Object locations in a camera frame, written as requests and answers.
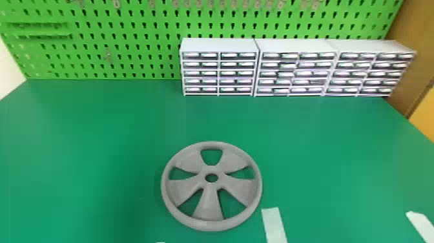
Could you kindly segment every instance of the wheel rim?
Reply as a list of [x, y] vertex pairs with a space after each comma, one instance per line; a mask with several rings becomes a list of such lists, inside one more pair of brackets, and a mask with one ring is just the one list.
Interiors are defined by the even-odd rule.
[[[202, 150], [220, 149], [222, 157], [216, 165], [207, 165], [201, 156]], [[194, 173], [184, 180], [169, 179], [174, 168]], [[250, 167], [254, 179], [239, 179], [228, 174]], [[208, 182], [210, 174], [218, 177]], [[202, 196], [192, 216], [181, 212], [178, 207], [195, 192], [203, 189]], [[226, 190], [246, 208], [231, 218], [224, 218], [217, 191]], [[166, 165], [161, 179], [163, 201], [172, 214], [182, 224], [201, 231], [223, 231], [246, 221], [259, 204], [262, 195], [262, 177], [254, 160], [241, 149], [223, 142], [200, 142], [192, 144], [175, 154]]]

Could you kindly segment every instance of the wheel cutout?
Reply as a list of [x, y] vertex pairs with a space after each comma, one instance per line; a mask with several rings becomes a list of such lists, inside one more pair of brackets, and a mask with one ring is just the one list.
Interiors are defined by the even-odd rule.
[[218, 180], [218, 176], [216, 174], [208, 174], [205, 176], [205, 180], [207, 182], [216, 182]]
[[244, 211], [245, 206], [241, 202], [237, 201], [237, 199], [235, 199], [235, 197], [229, 194], [226, 190], [220, 189], [218, 190], [217, 194], [224, 218], [234, 217]]
[[207, 165], [216, 165], [222, 157], [223, 151], [220, 149], [204, 149], [200, 151], [203, 161]]
[[254, 171], [252, 167], [249, 166], [227, 175], [238, 179], [255, 179]]
[[182, 213], [185, 213], [186, 215], [189, 215], [191, 217], [194, 213], [194, 210], [196, 209], [196, 206], [199, 204], [199, 200], [202, 197], [202, 194], [203, 189], [195, 192], [187, 201], [181, 204], [178, 209]]
[[173, 169], [170, 171], [169, 179], [171, 180], [184, 180], [188, 179], [190, 177], [195, 176], [196, 174], [190, 173], [187, 171], [183, 171], [180, 168], [173, 167]]

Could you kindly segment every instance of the white tape strip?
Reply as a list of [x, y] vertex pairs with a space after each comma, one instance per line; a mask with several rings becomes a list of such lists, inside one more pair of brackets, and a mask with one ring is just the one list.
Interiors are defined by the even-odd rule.
[[406, 215], [425, 242], [434, 243], [434, 226], [429, 219], [422, 213], [412, 211], [407, 212]]
[[284, 223], [278, 207], [261, 209], [265, 236], [268, 243], [287, 243]]

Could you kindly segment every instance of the wheel spoke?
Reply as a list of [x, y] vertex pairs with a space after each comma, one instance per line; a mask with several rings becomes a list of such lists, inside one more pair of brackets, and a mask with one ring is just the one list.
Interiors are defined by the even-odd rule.
[[232, 173], [235, 171], [239, 171], [248, 166], [245, 159], [243, 159], [238, 154], [229, 151], [227, 149], [223, 150], [222, 158], [218, 162], [220, 168], [222, 168], [225, 173]]
[[176, 207], [187, 201], [195, 192], [200, 189], [201, 181], [199, 176], [193, 176], [185, 180], [169, 180], [167, 189]]
[[200, 151], [189, 152], [188, 154], [180, 156], [180, 158], [181, 159], [176, 161], [175, 167], [180, 168], [183, 171], [198, 174], [202, 166], [205, 165], [205, 162], [200, 155]]
[[202, 220], [223, 220], [223, 213], [218, 201], [217, 190], [214, 186], [207, 185], [203, 190], [199, 204], [193, 213], [194, 218]]
[[254, 180], [225, 176], [222, 183], [223, 188], [246, 207], [252, 203], [256, 196], [257, 183]]

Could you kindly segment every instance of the wooden panel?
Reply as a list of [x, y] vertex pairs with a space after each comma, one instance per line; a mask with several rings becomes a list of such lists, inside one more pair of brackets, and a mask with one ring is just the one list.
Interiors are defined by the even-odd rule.
[[410, 122], [434, 142], [434, 89], [431, 89], [410, 117]]
[[388, 39], [396, 39], [418, 54], [388, 102], [406, 117], [434, 77], [434, 1], [404, 1]]

